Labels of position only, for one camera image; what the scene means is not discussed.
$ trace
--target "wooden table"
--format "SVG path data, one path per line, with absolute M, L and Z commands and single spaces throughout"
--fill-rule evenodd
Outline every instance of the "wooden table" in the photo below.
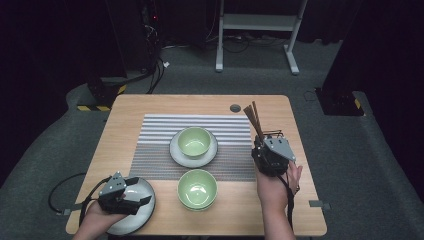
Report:
M 289 99 L 277 95 L 120 95 L 110 113 L 93 160 L 76 199 L 82 202 L 103 178 L 120 171 L 128 176 L 145 114 L 242 114 L 230 111 L 256 102 L 263 130 L 281 129 L 289 140 L 297 165 L 303 165 L 301 190 L 295 197 L 294 232 L 297 236 L 322 236 L 327 226 L 318 200 Z M 252 139 L 256 135 L 251 127 Z M 149 180 L 156 194 L 156 208 L 136 235 L 263 235 L 260 202 L 255 182 L 218 181 L 215 203 L 202 212 L 189 211 L 179 202 L 178 181 Z M 79 211 L 71 213 L 66 231 L 78 229 Z

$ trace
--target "yellow and black warning tape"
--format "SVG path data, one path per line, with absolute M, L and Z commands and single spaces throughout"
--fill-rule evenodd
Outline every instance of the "yellow and black warning tape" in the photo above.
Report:
M 110 111 L 112 108 L 109 106 L 90 106 L 90 105 L 79 105 L 77 106 L 78 110 L 80 111 L 103 111 L 107 112 Z
M 357 109 L 361 109 L 361 103 L 356 98 L 355 98 L 355 106 L 356 106 Z
M 123 85 L 118 89 L 118 92 L 116 93 L 116 95 L 121 95 L 124 93 L 125 89 L 127 88 L 127 85 Z M 78 110 L 80 111 L 103 111 L 103 112 L 107 112 L 112 110 L 111 106 L 106 106 L 106 105 L 78 105 L 77 106 Z

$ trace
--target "white plate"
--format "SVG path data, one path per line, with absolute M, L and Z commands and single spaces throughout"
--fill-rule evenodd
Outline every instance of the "white plate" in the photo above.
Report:
M 215 157 L 216 153 L 218 152 L 218 141 L 216 140 L 215 136 L 211 133 L 211 146 L 209 150 L 203 154 L 202 156 L 193 159 L 189 158 L 187 155 L 182 153 L 178 147 L 178 137 L 180 136 L 180 132 L 174 135 L 174 137 L 171 140 L 171 143 L 169 144 L 169 151 L 171 152 L 171 157 L 180 165 L 188 168 L 198 168 L 202 167 L 206 164 L 208 164 L 212 159 Z
M 130 185 L 125 189 L 125 200 L 140 201 L 140 199 L 152 196 L 150 202 L 138 209 L 136 215 L 129 215 L 121 221 L 112 225 L 107 233 L 112 235 L 126 235 L 140 229 L 149 221 L 155 209 L 155 192 L 152 186 L 144 179 L 139 178 L 138 183 Z

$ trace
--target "green bowl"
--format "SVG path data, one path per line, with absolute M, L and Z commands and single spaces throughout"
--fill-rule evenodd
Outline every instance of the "green bowl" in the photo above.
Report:
M 178 182 L 178 198 L 190 210 L 200 211 L 208 208 L 215 200 L 218 185 L 207 171 L 194 169 L 186 172 Z
M 181 131 L 178 137 L 178 147 L 189 157 L 198 157 L 209 150 L 211 135 L 200 127 L 189 127 Z

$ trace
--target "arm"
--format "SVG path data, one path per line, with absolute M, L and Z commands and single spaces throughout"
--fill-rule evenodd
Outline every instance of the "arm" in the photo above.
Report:
M 97 201 L 87 210 L 81 226 L 73 240 L 94 240 L 105 233 L 113 224 L 124 219 L 124 214 L 109 214 L 104 212 Z
M 302 166 L 296 167 L 294 162 L 289 161 L 289 168 L 283 175 L 283 179 L 288 177 L 290 189 L 293 190 L 294 194 L 299 184 L 302 169 Z M 265 238 L 267 240 L 295 239 L 285 213 L 288 200 L 283 183 L 277 177 L 265 176 L 257 168 L 256 182 L 262 207 Z

